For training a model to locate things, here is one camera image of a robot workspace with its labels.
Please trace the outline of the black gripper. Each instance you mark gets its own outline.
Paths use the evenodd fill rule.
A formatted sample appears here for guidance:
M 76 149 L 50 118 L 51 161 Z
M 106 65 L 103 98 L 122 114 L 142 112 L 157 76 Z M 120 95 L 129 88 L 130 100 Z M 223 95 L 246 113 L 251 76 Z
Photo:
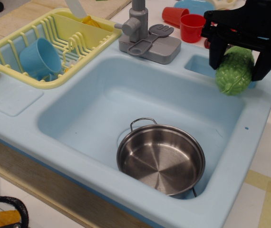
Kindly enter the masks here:
M 228 44 L 260 52 L 252 81 L 263 80 L 271 70 L 271 0 L 247 0 L 233 10 L 204 13 L 201 35 L 210 42 L 209 65 L 217 69 Z

